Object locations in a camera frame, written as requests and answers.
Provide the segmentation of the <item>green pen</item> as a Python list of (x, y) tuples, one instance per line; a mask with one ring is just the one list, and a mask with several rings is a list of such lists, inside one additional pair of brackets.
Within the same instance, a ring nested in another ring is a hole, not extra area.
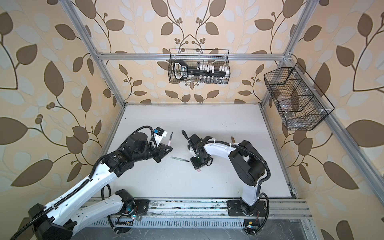
[(177, 161), (181, 161), (181, 162), (187, 162), (187, 163), (190, 163), (189, 160), (182, 159), (182, 158), (178, 158), (178, 157), (173, 157), (173, 156), (172, 156), (171, 159), (173, 159), (173, 160), (177, 160)]

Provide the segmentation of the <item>pink pen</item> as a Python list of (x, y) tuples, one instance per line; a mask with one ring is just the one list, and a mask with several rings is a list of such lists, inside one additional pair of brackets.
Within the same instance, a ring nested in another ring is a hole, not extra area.
[(171, 133), (171, 135), (170, 135), (170, 137), (169, 137), (169, 140), (168, 140), (168, 147), (171, 146), (172, 138), (173, 138), (173, 132)]

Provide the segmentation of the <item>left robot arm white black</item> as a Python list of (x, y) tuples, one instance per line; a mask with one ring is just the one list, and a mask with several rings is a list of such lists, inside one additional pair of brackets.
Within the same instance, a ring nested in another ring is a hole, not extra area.
[[(142, 132), (151, 131), (150, 136)], [(131, 133), (113, 152), (100, 157), (90, 174), (65, 194), (46, 205), (36, 204), (29, 210), (31, 220), (11, 238), (16, 240), (23, 232), (32, 229), (38, 240), (69, 240), (77, 232), (106, 216), (121, 212), (134, 198), (126, 191), (96, 204), (82, 208), (93, 195), (132, 169), (139, 161), (153, 159), (160, 163), (173, 149), (162, 140), (167, 132), (157, 127), (142, 126)]]

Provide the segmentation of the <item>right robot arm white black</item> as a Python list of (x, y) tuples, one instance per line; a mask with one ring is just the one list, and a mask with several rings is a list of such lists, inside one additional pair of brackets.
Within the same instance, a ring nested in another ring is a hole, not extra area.
[(252, 217), (260, 212), (258, 208), (265, 207), (266, 216), (260, 224), (248, 224), (243, 228), (247, 235), (257, 235), (266, 224), (270, 213), (270, 199), (266, 193), (261, 192), (262, 184), (271, 177), (271, 171), (265, 159), (246, 140), (236, 144), (219, 141), (210, 136), (202, 139), (193, 134), (189, 137), (184, 130), (182, 134), (188, 142), (187, 148), (192, 155), (190, 161), (194, 169), (199, 170), (203, 166), (210, 166), (214, 156), (231, 162), (236, 174), (244, 183), (236, 210), (241, 211), (245, 216)]

